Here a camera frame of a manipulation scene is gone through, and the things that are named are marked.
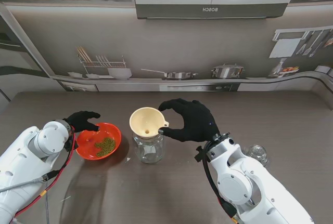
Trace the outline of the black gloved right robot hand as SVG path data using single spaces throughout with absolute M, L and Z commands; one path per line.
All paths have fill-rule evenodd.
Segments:
M 210 110 L 198 100 L 186 101 L 184 99 L 172 99 L 164 101 L 158 110 L 174 110 L 182 116 L 184 127 L 172 129 L 161 127 L 159 133 L 172 139 L 185 141 L 214 141 L 221 134 Z

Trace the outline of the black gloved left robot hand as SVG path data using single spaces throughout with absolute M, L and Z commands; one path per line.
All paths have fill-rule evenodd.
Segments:
M 82 132 L 84 130 L 88 131 L 99 131 L 99 126 L 90 123 L 89 119 L 98 119 L 100 114 L 93 111 L 79 111 L 71 114 L 69 117 L 64 118 L 71 127 L 73 127 L 76 133 Z

